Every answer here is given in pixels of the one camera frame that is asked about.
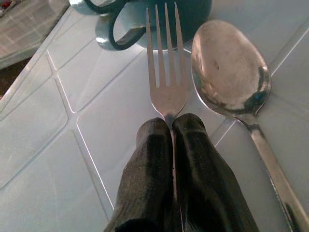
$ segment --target tiled countertop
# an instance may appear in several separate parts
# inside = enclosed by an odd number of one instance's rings
[[[211,13],[240,28],[269,64],[273,88],[258,121],[307,212],[308,12],[307,0],[217,0]],[[146,50],[102,50],[97,19],[69,8],[0,101],[4,231],[103,231],[137,130],[159,116],[150,101]],[[245,127],[203,106],[192,82],[184,113],[203,120],[259,230],[287,232]]]

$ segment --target black handle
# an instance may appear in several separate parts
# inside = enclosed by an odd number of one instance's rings
[[[136,150],[124,168],[105,232],[161,232],[168,228],[172,188],[171,135],[166,123],[155,118],[139,129]]]
[[[125,50],[135,44],[146,32],[145,27],[131,28],[118,41],[114,38],[114,25],[128,0],[107,1],[97,6],[91,0],[69,0],[71,6],[84,15],[100,15],[96,26],[97,42],[106,50]]]
[[[173,130],[184,230],[258,232],[232,170],[202,121],[186,114],[175,120]]]

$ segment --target spoon handle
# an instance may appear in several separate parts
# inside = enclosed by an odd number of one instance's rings
[[[271,183],[284,209],[290,230],[293,232],[309,232],[308,216],[296,197],[289,181],[281,169],[278,160],[269,146],[258,124],[249,125],[252,140],[266,165]]]

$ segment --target floor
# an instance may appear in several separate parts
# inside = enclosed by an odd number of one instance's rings
[[[31,58],[0,70],[0,100]]]
[[[68,6],[67,0],[24,0],[0,18],[0,69],[33,56]]]

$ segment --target utensil handle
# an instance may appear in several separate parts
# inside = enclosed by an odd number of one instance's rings
[[[258,232],[233,171],[200,118],[182,115],[173,131],[183,230]]]
[[[293,232],[309,232],[308,216],[296,197],[287,180],[278,160],[269,146],[266,138],[257,123],[248,126],[251,138],[266,165],[271,183],[284,209],[290,230]]]

